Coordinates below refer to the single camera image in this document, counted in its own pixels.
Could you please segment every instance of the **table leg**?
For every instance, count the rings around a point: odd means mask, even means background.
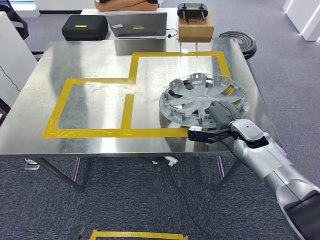
[[[41,165],[45,169],[47,169],[48,171],[55,175],[56,177],[58,177],[60,179],[61,179],[62,181],[72,186],[72,188],[78,191],[78,192],[82,192],[84,190],[84,188],[82,186],[78,185],[78,183],[72,181],[71,178],[66,176],[66,174],[58,170],[57,168],[50,164],[49,162],[48,162],[47,160],[45,160],[45,158],[42,158],[42,157],[38,157],[38,158],[35,158],[34,159],[35,162],[36,162],[38,165]]]
[[[224,186],[226,183],[227,183],[229,180],[232,179],[241,166],[242,165],[242,162],[239,160],[236,160],[230,170],[229,170],[226,175],[225,175],[223,178],[220,181],[220,183],[217,186],[217,190],[220,190],[223,186]]]
[[[78,156],[75,160],[75,165],[74,166],[73,175],[72,176],[72,180],[73,182],[77,181],[78,172],[79,171],[79,166],[80,166],[80,160],[82,160],[82,157],[80,156]]]
[[[223,165],[220,156],[217,157],[217,164],[219,169],[220,178],[223,180],[225,177],[225,172],[223,171]]]

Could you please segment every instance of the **black case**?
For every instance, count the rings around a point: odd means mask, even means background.
[[[109,30],[106,16],[72,15],[62,28],[66,41],[104,40]]]

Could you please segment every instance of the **yellow tape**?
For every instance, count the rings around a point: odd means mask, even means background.
[[[52,129],[44,138],[179,138],[188,137],[188,128]]]
[[[62,88],[61,93],[57,98],[57,101],[52,111],[49,121],[47,124],[47,127],[45,129],[42,137],[49,138],[51,133],[56,129],[57,124],[58,124],[59,118],[65,107],[66,102],[68,99],[71,89],[72,88],[73,82],[75,80],[72,78],[68,78],[64,83],[64,86]]]
[[[139,232],[139,231],[92,231],[89,240],[97,238],[142,238],[142,239],[169,239],[169,240],[188,240],[188,236],[174,233],[158,232]]]
[[[131,129],[134,91],[138,73],[139,58],[147,57],[217,57],[220,73],[231,77],[222,51],[195,52],[134,52],[128,78],[70,78],[67,79],[57,101],[51,116],[42,134],[43,138],[177,138],[187,137],[187,128],[134,128]],[[127,84],[120,129],[57,129],[61,113],[68,99],[72,85],[85,83]]]

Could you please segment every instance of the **metal table surface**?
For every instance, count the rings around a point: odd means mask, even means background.
[[[221,74],[221,64],[217,61],[221,56],[207,55],[207,51],[222,51],[232,79],[247,91],[250,109],[246,118],[280,144],[234,38],[213,39],[211,43],[179,43],[177,39],[64,41],[52,43],[41,58],[0,127],[0,155],[223,156],[228,151],[219,142],[208,145],[189,141],[185,136],[172,137],[186,133],[186,129],[159,114],[160,95],[175,78],[199,72]],[[134,72],[134,52],[152,53],[139,57],[135,82],[131,80]],[[169,54],[158,56],[158,52]],[[131,112],[125,106],[130,99],[133,101],[131,122],[123,117],[123,112]],[[58,120],[54,122],[51,114]],[[51,121],[54,133],[47,128]],[[143,130],[141,134],[133,130],[135,137],[126,137],[128,135],[120,131],[126,126]],[[54,128],[62,131],[54,133]],[[176,131],[168,137],[165,128]],[[154,137],[148,129],[158,129],[155,132],[158,136]],[[228,138],[226,142],[232,147],[233,140]]]

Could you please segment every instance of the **cardboard box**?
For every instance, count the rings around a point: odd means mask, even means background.
[[[197,17],[189,17],[189,21],[185,22],[183,18],[179,18],[179,42],[208,43],[211,41],[214,25],[210,10],[205,21],[200,18],[197,22]]]

